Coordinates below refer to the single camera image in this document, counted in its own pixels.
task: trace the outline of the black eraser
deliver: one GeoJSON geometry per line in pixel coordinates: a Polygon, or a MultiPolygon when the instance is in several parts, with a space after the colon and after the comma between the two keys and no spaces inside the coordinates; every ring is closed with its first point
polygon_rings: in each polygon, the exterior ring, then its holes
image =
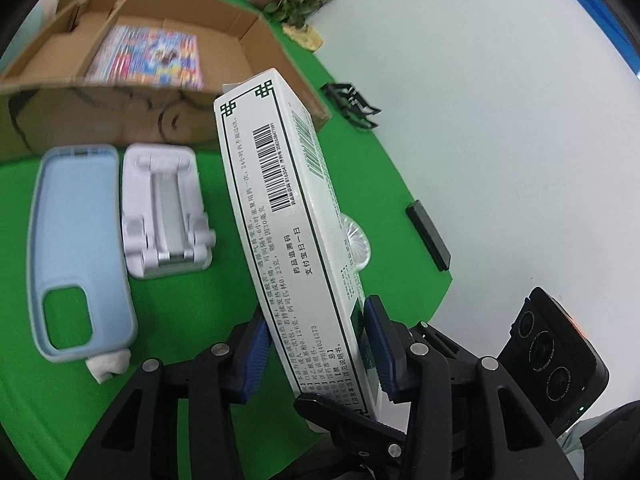
{"type": "Polygon", "coordinates": [[[449,254],[447,246],[442,241],[436,226],[427,215],[420,201],[416,200],[405,211],[436,263],[438,270],[449,270],[451,254],[449,254]]]}

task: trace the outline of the white medicine box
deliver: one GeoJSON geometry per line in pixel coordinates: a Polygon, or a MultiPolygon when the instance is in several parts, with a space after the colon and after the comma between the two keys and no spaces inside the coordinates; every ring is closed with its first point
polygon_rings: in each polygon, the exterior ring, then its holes
{"type": "Polygon", "coordinates": [[[294,393],[377,418],[364,293],[311,116],[275,69],[214,109],[242,246],[294,393]]]}

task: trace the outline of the barcode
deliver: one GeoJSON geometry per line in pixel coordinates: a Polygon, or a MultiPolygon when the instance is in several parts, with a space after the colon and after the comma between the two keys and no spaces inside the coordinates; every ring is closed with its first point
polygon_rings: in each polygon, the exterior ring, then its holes
{"type": "Polygon", "coordinates": [[[254,130],[254,142],[271,211],[289,207],[292,205],[291,196],[270,124],[254,130]]]}
{"type": "Polygon", "coordinates": [[[295,112],[292,112],[292,114],[293,120],[296,123],[300,143],[302,143],[302,151],[305,154],[306,166],[311,173],[324,179],[322,166],[320,166],[320,160],[318,159],[318,150],[316,150],[316,144],[311,136],[311,132],[309,128],[306,127],[306,123],[300,119],[295,112]]]}

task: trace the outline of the blue gripper pad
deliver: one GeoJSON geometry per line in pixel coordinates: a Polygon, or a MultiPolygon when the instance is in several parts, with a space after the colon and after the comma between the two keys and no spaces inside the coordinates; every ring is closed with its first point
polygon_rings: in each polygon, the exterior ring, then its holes
{"type": "Polygon", "coordinates": [[[258,325],[255,327],[254,337],[244,359],[242,386],[238,391],[241,404],[245,404],[260,386],[260,380],[269,356],[269,346],[271,346],[269,329],[264,318],[260,316],[258,325]]]}
{"type": "Polygon", "coordinates": [[[398,362],[396,357],[404,357],[404,349],[400,348],[401,356],[394,356],[394,349],[398,352],[395,339],[396,333],[391,320],[386,314],[379,296],[369,296],[364,302],[364,324],[369,337],[369,344],[376,362],[378,378],[382,391],[391,401],[400,393],[398,385],[398,362]]]}

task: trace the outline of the black rectangular object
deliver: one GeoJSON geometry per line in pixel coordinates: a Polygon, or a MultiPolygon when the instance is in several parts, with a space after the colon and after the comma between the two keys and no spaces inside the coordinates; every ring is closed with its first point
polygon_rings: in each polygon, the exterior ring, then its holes
{"type": "Polygon", "coordinates": [[[451,255],[420,201],[416,200],[405,211],[426,245],[438,270],[449,270],[451,255]]]}
{"type": "Polygon", "coordinates": [[[590,407],[609,371],[574,320],[535,288],[511,325],[498,361],[558,437],[590,407]]]}

